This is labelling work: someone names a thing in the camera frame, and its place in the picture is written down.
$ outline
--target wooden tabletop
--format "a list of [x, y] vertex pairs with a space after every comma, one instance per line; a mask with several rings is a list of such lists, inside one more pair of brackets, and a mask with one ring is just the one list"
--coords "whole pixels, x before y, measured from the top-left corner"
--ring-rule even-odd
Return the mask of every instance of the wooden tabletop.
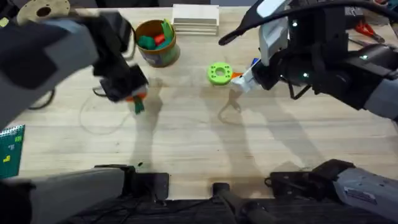
[[[146, 111], [138, 116], [127, 103], [93, 94], [99, 83], [91, 68], [71, 75], [48, 108], [25, 111], [12, 123], [26, 124], [21, 175], [131, 164], [139, 172], [168, 172], [174, 199], [209, 197], [213, 182], [229, 182], [244, 197], [269, 197], [263, 182], [270, 172], [311, 169], [329, 159], [398, 178], [397, 132], [388, 119], [312, 92], [291, 100], [283, 83], [241, 96], [229, 86], [210, 85], [206, 69], [212, 63], [244, 72], [259, 57], [257, 29], [218, 45], [247, 9], [221, 7], [219, 37], [178, 36], [181, 56], [172, 66], [152, 68], [137, 52], [150, 83]], [[119, 11], [134, 27], [172, 15], [171, 8]], [[389, 26], [375, 30], [398, 44]]]

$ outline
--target green board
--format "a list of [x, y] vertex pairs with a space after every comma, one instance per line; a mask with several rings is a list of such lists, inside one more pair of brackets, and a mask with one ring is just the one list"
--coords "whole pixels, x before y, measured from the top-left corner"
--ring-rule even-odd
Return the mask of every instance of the green board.
[[0, 132], [0, 179], [18, 175], [24, 133], [25, 125]]

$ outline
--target green ring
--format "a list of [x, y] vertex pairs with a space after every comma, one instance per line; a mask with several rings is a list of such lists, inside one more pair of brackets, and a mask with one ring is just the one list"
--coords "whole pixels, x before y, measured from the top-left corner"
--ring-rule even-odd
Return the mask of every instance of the green ring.
[[231, 81], [232, 67], [224, 62], [216, 62], [207, 69], [207, 78], [214, 85], [226, 85]]

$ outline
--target cable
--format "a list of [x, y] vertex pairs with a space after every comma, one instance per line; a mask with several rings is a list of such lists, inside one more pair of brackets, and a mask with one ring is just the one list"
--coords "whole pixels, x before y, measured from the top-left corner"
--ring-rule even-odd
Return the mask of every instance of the cable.
[[[136, 208], [136, 206], [141, 202], [141, 200], [142, 200], [142, 198], [139, 198], [139, 199], [138, 199], [138, 202], [136, 203], [136, 205], [134, 206], [134, 208]], [[128, 200], [124, 200], [124, 201], [118, 203], [116, 206], [115, 206], [115, 205], [112, 206], [111, 208], [117, 207], [117, 206], [123, 206], [123, 204], [126, 203], [126, 202], [128, 202]], [[101, 219], [103, 219], [105, 216], [110, 215], [110, 214], [115, 213], [115, 212], [120, 212], [120, 211], [123, 211], [123, 210], [128, 210], [128, 208], [125, 207], [125, 206], [123, 206], [122, 208], [117, 208], [117, 209], [114, 209], [114, 210], [108, 210], [107, 212], [104, 212], [104, 213], [102, 213], [100, 216], [98, 216], [98, 217], [97, 217], [94, 221], [92, 221], [90, 224], [95, 224], [95, 223], [99, 222]]]
[[54, 96], [55, 96], [55, 89], [50, 91], [50, 96], [49, 96], [48, 100], [44, 104], [42, 104], [40, 106], [31, 106], [28, 109], [29, 110], [41, 110], [41, 109], [47, 107], [48, 105], [50, 105], [52, 103], [52, 101], [54, 100]]
[[230, 32], [229, 34], [226, 34], [224, 37], [222, 37], [219, 41], [218, 44], [220, 45], [226, 45], [230, 43], [232, 40], [237, 38], [239, 35], [243, 35], [246, 31], [249, 29], [255, 28], [259, 25], [263, 25], [265, 23], [268, 23], [270, 21], [274, 21], [276, 19], [280, 19], [286, 16], [291, 16], [293, 14], [300, 14], [300, 13], [306, 13], [306, 12], [311, 12], [317, 9], [326, 9], [326, 8], [332, 8], [332, 7], [346, 7], [346, 6], [351, 6], [351, 7], [362, 7], [365, 8], [369, 11], [378, 13], [382, 16], [388, 17], [390, 19], [393, 19], [394, 21], [398, 21], [398, 13], [391, 11], [385, 7], [379, 6], [377, 4], [374, 4], [372, 2], [366, 2], [366, 1], [345, 1], [345, 0], [339, 0], [339, 1], [328, 1], [328, 2], [321, 2], [321, 3], [316, 3], [316, 4], [311, 4], [309, 6], [303, 6], [299, 8], [294, 8], [294, 9], [288, 9], [284, 10], [282, 12], [278, 12], [275, 14], [272, 14], [270, 16], [267, 16], [263, 18], [259, 22], [254, 22], [252, 24], [243, 26], [243, 27], [238, 27], [236, 30]]
[[106, 94], [105, 94], [105, 93], [98, 93], [98, 92], [97, 92], [98, 90], [103, 90], [103, 89], [102, 89], [101, 86], [97, 86], [97, 87], [94, 87], [94, 88], [93, 88], [93, 93], [94, 93], [96, 96], [99, 96], [99, 97], [106, 97]]
[[235, 215], [231, 209], [231, 207], [228, 205], [228, 202], [221, 196], [218, 196], [218, 198], [222, 201], [223, 205], [225, 206], [225, 209], [227, 210], [228, 216], [230, 219], [232, 219], [232, 224], [237, 224]]
[[139, 200], [139, 201], [135, 204], [135, 206], [134, 206], [134, 207], [131, 209], [131, 211], [119, 222], [119, 224], [125, 223], [125, 222], [130, 218], [130, 216], [132, 215], [132, 213], [137, 209], [137, 207], [138, 207], [141, 203], [142, 203], [142, 199]]
[[137, 41], [138, 41], [137, 40], [136, 31], [132, 27], [131, 27], [131, 30], [132, 30], [132, 35], [134, 37], [134, 44], [132, 46], [132, 52], [131, 52], [130, 56], [124, 58], [127, 61], [130, 61], [130, 60], [134, 59], [134, 55], [136, 54]]
[[212, 201], [212, 200], [213, 200], [213, 198], [209, 198], [208, 200], [204, 200], [204, 201], [202, 201], [202, 202], [198, 202], [198, 203], [195, 203], [195, 204], [193, 204], [193, 205], [186, 206], [186, 207], [178, 208], [178, 209], [176, 209], [176, 210], [174, 210], [174, 211], [168, 211], [168, 212], [151, 212], [151, 213], [144, 213], [144, 212], [137, 211], [136, 213], [137, 213], [138, 215], [166, 215], [166, 214], [174, 214], [174, 213], [178, 213], [178, 212], [181, 212], [181, 211], [184, 211], [184, 210], [188, 210], [188, 209], [190, 209], [190, 208], [195, 208], [195, 207], [197, 207], [197, 206], [199, 206], [199, 205], [203, 205], [203, 204], [208, 203], [208, 202], [210, 202], [210, 201]]

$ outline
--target wooden block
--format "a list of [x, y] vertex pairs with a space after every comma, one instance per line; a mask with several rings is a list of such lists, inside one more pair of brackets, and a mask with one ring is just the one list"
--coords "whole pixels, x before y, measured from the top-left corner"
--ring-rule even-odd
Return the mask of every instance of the wooden block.
[[218, 34], [220, 10], [218, 6], [174, 4], [172, 24], [179, 34]]

